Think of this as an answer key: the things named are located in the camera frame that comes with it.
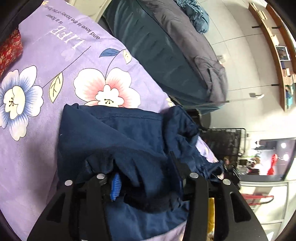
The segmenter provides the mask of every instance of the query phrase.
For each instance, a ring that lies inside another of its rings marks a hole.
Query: ceiling light
[[[248,156],[255,156],[256,154],[257,154],[257,150],[255,149],[248,150]]]
[[[289,160],[289,155],[288,155],[288,154],[285,154],[285,155],[283,156],[283,159],[284,159],[285,161],[288,161],[288,160]]]

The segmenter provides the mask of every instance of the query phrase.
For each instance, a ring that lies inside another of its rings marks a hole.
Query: floral print
[[[11,137],[18,141],[27,133],[29,116],[35,117],[43,105],[43,90],[34,85],[36,66],[8,72],[0,88],[0,126],[8,128]]]
[[[19,45],[19,44],[20,44],[20,40],[14,42],[12,45],[13,45],[13,46],[16,46],[16,45]]]
[[[130,88],[130,74],[119,68],[112,69],[106,79],[97,69],[83,69],[73,84],[85,105],[138,108],[141,104],[139,93]]]

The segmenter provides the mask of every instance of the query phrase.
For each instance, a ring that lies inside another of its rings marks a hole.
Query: light purple fabric
[[[120,41],[65,1],[46,2],[20,24],[24,52],[0,80],[0,209],[22,240],[55,191],[65,104],[172,105]]]
[[[200,138],[198,137],[196,148],[200,152],[201,155],[203,155],[208,162],[214,163],[218,162],[218,159],[215,157],[214,153],[210,150],[208,145]]]
[[[185,232],[186,222],[180,224],[169,232],[155,236],[145,241],[182,241]]]

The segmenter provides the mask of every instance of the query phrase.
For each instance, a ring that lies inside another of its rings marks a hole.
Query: yellow fabric
[[[208,206],[208,220],[207,220],[207,232],[213,232],[215,228],[215,201],[214,198],[209,198]]]

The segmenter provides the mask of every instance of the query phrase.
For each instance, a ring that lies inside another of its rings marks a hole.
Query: wooden shelf
[[[267,44],[270,48],[270,52],[272,55],[272,58],[274,60],[274,65],[276,68],[276,74],[277,78],[279,81],[279,97],[280,97],[280,105],[284,111],[287,111],[287,100],[286,100],[286,91],[284,88],[284,78],[283,78],[283,73],[282,73],[282,68],[281,68],[281,61],[279,59],[279,54],[277,52],[276,47],[274,46],[271,36],[269,34],[268,28],[264,22],[264,20],[261,19],[260,15],[258,14],[257,10],[254,8],[254,6],[249,3],[249,11],[253,15],[253,17],[256,19],[257,23],[259,24],[263,35],[267,41]]]
[[[274,11],[274,9],[270,6],[270,4],[267,4],[266,10],[269,12],[270,16],[272,17],[272,19],[276,23],[276,26],[279,28],[279,31],[284,39],[284,42],[285,42],[287,49],[289,51],[289,54],[290,54],[293,72],[296,73],[296,51],[295,51],[293,41],[292,41],[287,29],[285,28],[284,22],[278,16],[278,14]]]

